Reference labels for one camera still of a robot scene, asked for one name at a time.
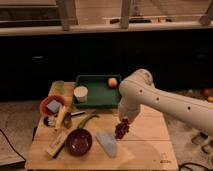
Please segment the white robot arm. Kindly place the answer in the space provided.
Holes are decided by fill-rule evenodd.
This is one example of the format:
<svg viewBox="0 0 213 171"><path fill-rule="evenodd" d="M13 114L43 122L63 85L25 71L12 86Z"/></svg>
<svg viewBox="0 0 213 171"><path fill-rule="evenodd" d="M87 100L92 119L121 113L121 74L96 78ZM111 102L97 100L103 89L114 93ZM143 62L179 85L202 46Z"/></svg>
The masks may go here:
<svg viewBox="0 0 213 171"><path fill-rule="evenodd" d="M138 69L119 84L119 120L132 123L146 105L213 136L213 104L157 89L146 69Z"/></svg>

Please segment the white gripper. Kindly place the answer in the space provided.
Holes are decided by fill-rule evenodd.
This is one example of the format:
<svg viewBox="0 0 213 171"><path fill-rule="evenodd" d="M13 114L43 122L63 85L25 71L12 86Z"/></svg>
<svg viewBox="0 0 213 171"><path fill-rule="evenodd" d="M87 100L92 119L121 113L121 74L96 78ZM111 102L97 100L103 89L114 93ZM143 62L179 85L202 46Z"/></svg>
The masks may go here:
<svg viewBox="0 0 213 171"><path fill-rule="evenodd" d="M138 109L130 110L125 107L119 108L119 120L122 121L124 119L127 119L129 124L131 124L135 120L138 114L139 114Z"/></svg>

